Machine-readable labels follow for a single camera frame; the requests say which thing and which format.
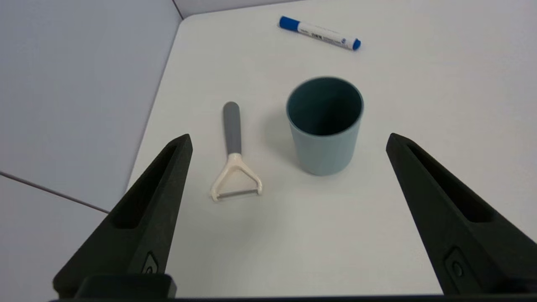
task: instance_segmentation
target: cup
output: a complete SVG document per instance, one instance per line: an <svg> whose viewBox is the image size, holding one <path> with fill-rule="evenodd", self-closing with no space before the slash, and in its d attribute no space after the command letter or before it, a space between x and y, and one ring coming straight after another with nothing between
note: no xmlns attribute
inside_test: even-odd
<svg viewBox="0 0 537 302"><path fill-rule="evenodd" d="M299 85L287 100L287 118L302 169L331 175L351 161L364 110L351 83L319 77Z"/></svg>

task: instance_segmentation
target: blue marker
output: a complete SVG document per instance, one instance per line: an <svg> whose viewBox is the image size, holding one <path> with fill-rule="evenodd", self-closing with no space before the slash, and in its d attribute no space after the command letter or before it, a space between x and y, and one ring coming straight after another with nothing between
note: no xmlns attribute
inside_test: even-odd
<svg viewBox="0 0 537 302"><path fill-rule="evenodd" d="M297 21L285 16L280 18L280 27L286 30L299 32L312 38L322 40L339 47L347 48L352 51L358 49L361 44L360 40L356 38L347 37L333 30L308 24L306 22Z"/></svg>

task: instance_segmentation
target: wall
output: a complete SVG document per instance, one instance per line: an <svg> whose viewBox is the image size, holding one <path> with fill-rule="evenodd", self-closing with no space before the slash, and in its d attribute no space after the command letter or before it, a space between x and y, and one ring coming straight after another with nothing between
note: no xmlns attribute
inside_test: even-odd
<svg viewBox="0 0 537 302"><path fill-rule="evenodd" d="M0 172L110 210L179 21L171 0L0 1Z"/></svg>
<svg viewBox="0 0 537 302"><path fill-rule="evenodd" d="M197 13L245 8L295 0L175 0L181 16L186 18Z"/></svg>
<svg viewBox="0 0 537 302"><path fill-rule="evenodd" d="M57 299L52 278L103 212L0 176L0 301Z"/></svg>

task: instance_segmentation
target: peeler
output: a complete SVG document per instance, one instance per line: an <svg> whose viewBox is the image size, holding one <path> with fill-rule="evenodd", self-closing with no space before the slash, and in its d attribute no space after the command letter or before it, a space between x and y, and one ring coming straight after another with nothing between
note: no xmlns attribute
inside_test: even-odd
<svg viewBox="0 0 537 302"><path fill-rule="evenodd" d="M241 113L237 103L227 102L224 105L224 133L226 135L226 147L228 151L228 161L222 170L222 173L218 176L211 188L211 197L215 202L222 198L238 196L249 193L257 193L261 195L263 185L261 179L250 169L243 161L241 154ZM220 189L226 183L229 175L236 170L243 171L248 177L256 182L257 187L255 189L248 189L242 191L233 191L226 193L219 193Z"/></svg>

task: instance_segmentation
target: gray handle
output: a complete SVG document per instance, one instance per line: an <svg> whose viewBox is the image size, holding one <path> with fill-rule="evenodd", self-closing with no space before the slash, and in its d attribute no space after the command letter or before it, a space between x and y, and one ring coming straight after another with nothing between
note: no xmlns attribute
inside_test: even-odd
<svg viewBox="0 0 537 302"><path fill-rule="evenodd" d="M241 153L241 113L235 102L224 105L224 132L228 154Z"/></svg>

